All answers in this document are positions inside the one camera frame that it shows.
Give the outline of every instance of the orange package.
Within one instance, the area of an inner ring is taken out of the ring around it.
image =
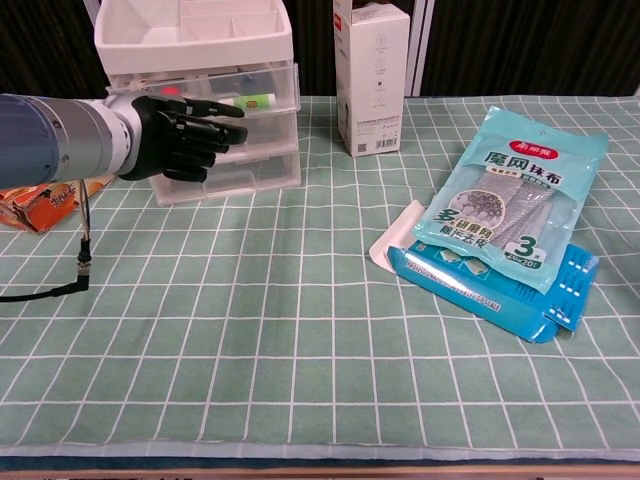
[[[89,196],[115,177],[85,180]],[[0,223],[33,233],[45,233],[79,205],[78,182],[48,183],[37,187],[0,190]]]

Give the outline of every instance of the number 3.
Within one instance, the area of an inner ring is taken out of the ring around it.
[[[529,255],[531,255],[533,253],[533,247],[536,246],[536,239],[533,237],[528,237],[528,236],[524,236],[524,237],[520,237],[520,241],[522,243],[520,243],[520,249],[516,249],[513,251],[513,253],[515,253],[516,255],[520,255],[521,257],[528,257]]]

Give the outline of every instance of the table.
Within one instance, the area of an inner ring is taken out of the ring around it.
[[[573,338],[527,344],[366,256],[491,105],[610,135],[573,236],[601,261]],[[401,151],[355,160],[334,127],[334,99],[303,99],[300,188],[159,208],[148,182],[116,181],[94,198],[91,290],[0,311],[5,470],[640,461],[638,98],[407,99]],[[75,216],[1,229],[2,293],[67,283],[79,236]]]

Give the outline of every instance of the white product box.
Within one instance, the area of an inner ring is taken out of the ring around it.
[[[333,0],[338,129],[352,156],[400,148],[409,16]]]

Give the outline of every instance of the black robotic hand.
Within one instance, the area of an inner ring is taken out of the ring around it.
[[[213,122],[204,117],[244,117],[242,109],[182,97],[140,96],[131,102],[141,121],[139,150],[133,169],[121,175],[141,180],[164,174],[186,182],[204,182],[216,154],[247,139],[244,127]]]

